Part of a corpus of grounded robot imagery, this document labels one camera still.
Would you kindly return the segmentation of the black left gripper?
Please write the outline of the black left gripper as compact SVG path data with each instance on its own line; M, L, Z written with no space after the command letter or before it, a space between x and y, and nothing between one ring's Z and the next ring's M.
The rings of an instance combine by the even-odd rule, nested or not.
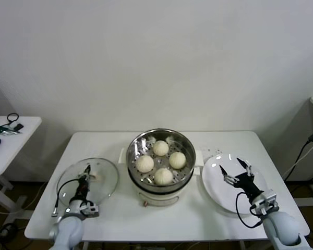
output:
M78 187L76 189L75 198L85 201L89 192L89 179L91 178L91 166L87 165L85 172L79 174Z

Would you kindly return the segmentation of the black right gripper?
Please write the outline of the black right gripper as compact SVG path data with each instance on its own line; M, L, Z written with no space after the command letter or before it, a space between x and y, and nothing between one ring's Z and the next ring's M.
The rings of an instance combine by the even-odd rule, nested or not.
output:
M235 188L242 189L248 199L255 199L261 193L263 193L263 191L254 184L254 176L252 175L251 165L248 165L240 158L237 158L237 160L247 173L242 173L237 175L236 177L233 177L227 174L226 170L220 165L223 180L228 184L234 184Z

